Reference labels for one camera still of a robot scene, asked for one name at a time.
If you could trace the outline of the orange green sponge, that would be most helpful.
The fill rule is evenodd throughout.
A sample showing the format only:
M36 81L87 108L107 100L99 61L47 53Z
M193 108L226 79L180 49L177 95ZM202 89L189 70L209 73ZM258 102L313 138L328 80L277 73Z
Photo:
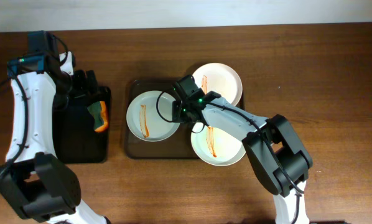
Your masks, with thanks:
M93 129L96 133L106 131L109 126L108 110L105 101L97 101L87 107L89 114L94 119Z

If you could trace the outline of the white plate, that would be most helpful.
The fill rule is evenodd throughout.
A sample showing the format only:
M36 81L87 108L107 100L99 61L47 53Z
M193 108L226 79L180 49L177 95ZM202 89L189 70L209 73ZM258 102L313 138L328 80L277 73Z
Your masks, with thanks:
M230 166L246 154L241 141L219 128L202 123L194 124L190 139L196 155L213 166Z
M163 91L147 91L133 99L128 106L126 122L129 130L137 138L148 141L163 141L171 137L179 128L179 123L169 123L162 119L156 108L159 98L159 112L166 120L172 120L172 102L175 98Z
M214 91L232 105L239 103L243 86L239 75L231 67L222 63L208 63L196 69L192 76L204 93Z

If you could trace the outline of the white plate bottom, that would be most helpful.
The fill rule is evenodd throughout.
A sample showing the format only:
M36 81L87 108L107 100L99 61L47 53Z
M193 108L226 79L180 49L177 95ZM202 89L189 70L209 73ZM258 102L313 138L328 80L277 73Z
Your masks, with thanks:
M246 154L241 141L219 128L202 123L194 124L190 139L196 155L213 166L230 166Z

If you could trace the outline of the white plate top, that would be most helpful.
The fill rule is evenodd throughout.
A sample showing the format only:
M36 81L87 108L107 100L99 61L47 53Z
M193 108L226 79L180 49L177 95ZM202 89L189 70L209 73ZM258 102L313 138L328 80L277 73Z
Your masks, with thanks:
M192 76L204 93L214 91L232 105L239 103L243 86L239 75L231 67L222 63L208 63L196 69Z

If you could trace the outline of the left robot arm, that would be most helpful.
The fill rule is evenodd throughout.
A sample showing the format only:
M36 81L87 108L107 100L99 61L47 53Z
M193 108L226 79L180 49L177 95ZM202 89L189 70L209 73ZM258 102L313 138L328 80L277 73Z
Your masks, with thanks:
M0 194L21 219L39 223L109 223L81 198L76 174L56 156L52 109L72 89L72 60L47 52L10 60L14 95L11 145L0 166Z

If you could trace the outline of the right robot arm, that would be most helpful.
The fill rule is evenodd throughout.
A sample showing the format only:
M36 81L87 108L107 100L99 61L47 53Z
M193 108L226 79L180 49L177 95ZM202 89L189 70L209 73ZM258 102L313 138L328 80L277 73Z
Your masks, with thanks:
M276 223L309 223L304 189L313 161L290 122L282 115L265 118L201 89L176 89L176 123L201 122L241 141L256 178L273 195Z

